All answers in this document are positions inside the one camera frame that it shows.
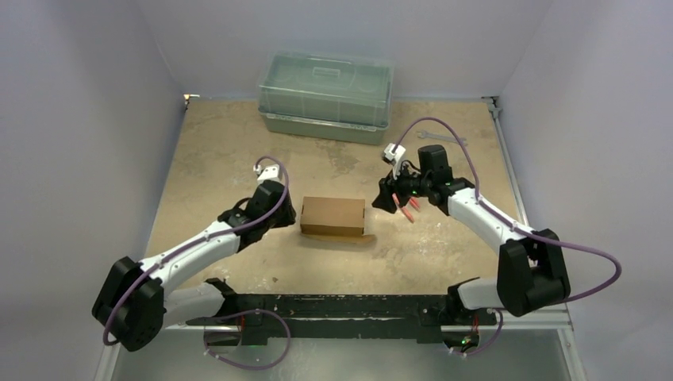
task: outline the plastic storage box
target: plastic storage box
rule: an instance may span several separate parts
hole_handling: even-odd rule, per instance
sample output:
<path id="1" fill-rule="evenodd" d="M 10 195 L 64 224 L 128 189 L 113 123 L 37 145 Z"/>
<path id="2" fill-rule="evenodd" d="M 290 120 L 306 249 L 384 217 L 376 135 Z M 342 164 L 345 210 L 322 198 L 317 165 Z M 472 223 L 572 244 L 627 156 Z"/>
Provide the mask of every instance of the plastic storage box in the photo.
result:
<path id="1" fill-rule="evenodd" d="M 260 114 L 273 132 L 379 144 L 392 82 L 386 61 L 278 52 L 260 77 Z"/>

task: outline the brown box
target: brown box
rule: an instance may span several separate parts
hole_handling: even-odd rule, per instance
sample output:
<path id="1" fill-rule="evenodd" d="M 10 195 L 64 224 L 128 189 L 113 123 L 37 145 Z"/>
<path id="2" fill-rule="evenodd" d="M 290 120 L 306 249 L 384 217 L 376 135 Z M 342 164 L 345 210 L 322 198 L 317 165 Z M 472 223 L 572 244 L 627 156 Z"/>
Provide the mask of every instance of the brown box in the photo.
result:
<path id="1" fill-rule="evenodd" d="M 304 197 L 299 222 L 302 234 L 322 241 L 364 243 L 364 200 L 353 198 Z"/>

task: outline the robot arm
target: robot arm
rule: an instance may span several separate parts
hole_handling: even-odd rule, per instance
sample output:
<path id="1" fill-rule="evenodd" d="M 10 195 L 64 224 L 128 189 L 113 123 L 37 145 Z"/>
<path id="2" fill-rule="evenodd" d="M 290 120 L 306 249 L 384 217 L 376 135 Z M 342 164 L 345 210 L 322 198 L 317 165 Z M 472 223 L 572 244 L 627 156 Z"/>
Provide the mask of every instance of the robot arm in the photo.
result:
<path id="1" fill-rule="evenodd" d="M 213 262 L 259 241 L 269 229 L 294 224 L 296 213 L 288 194 L 275 212 L 254 223 L 273 210 L 283 195 L 285 187 L 280 183 L 279 169 L 270 166 L 258 170 L 258 186 L 251 198 L 240 200 L 184 243 L 139 262 L 128 257 L 117 261 L 96 299 L 94 317 L 103 325 L 108 324 L 123 295 L 137 283 L 118 307 L 110 328 L 132 352 L 144 347 L 165 326 L 214 316 L 224 302 L 215 286 L 204 283 L 187 290 L 176 288 Z"/>
<path id="2" fill-rule="evenodd" d="M 570 294 L 560 247 L 537 242 L 510 226 L 513 224 L 524 232 L 558 240 L 554 232 L 549 229 L 538 232 L 519 225 L 486 199 L 476 199 L 472 183 L 453 177 L 441 145 L 418 150 L 419 168 L 405 159 L 403 147 L 399 146 L 395 152 L 393 149 L 394 145 L 389 144 L 383 153 L 383 160 L 393 169 L 379 181 L 379 196 L 372 205 L 394 213 L 397 205 L 393 194 L 397 195 L 400 206 L 411 197 L 427 197 L 432 205 L 465 224 L 498 254 L 496 279 L 471 279 L 449 287 L 450 313 L 494 307 L 521 316 L 559 302 Z M 489 213 L 480 202 L 501 218 Z"/>

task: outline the table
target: table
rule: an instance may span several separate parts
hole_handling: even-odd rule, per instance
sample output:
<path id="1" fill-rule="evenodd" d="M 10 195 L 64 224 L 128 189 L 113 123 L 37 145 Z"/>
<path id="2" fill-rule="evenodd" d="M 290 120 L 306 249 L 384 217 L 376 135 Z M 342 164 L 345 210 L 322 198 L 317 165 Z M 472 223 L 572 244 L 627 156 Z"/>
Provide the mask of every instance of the table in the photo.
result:
<path id="1" fill-rule="evenodd" d="M 218 277 L 240 293 L 441 294 L 466 279 L 494 276 L 494 253 L 471 230 L 421 200 L 416 222 L 369 206 L 379 179 L 390 170 L 380 155 L 388 142 L 421 116 L 448 122 L 467 138 L 485 197 L 517 216 L 510 177 L 493 118 L 483 102 L 396 102 L 381 146 L 269 133 L 255 102 L 190 102 L 156 215 L 147 256 L 172 248 L 203 230 L 218 214 L 255 189 L 252 165 L 270 154 L 290 172 L 290 196 L 301 210 L 305 195 L 365 198 L 368 245 L 314 241 L 299 224 L 270 231 L 244 252 L 220 260 L 186 282 L 193 287 Z M 431 121 L 418 125 L 448 134 Z M 410 133 L 402 142 L 416 151 L 439 140 Z M 472 180 L 457 145 L 447 143 L 454 175 Z"/>

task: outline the white backdrop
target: white backdrop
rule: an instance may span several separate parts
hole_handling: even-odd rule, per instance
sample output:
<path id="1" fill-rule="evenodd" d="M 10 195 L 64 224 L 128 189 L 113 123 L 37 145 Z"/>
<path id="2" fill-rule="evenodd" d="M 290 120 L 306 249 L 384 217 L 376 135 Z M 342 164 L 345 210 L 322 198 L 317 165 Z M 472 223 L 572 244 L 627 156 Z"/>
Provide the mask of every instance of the white backdrop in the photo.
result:
<path id="1" fill-rule="evenodd" d="M 614 253 L 570 304 L 591 380 L 673 379 L 673 2 L 558 0 L 502 95 L 530 219 Z M 612 265 L 566 255 L 574 292 Z"/>
<path id="2" fill-rule="evenodd" d="M 91 307 L 141 257 L 184 99 L 134 0 L 0 5 L 0 379 L 91 380 Z"/>
<path id="3" fill-rule="evenodd" d="M 552 0 L 138 0 L 184 92 L 253 97 L 270 50 L 397 63 L 396 96 L 497 95 Z"/>

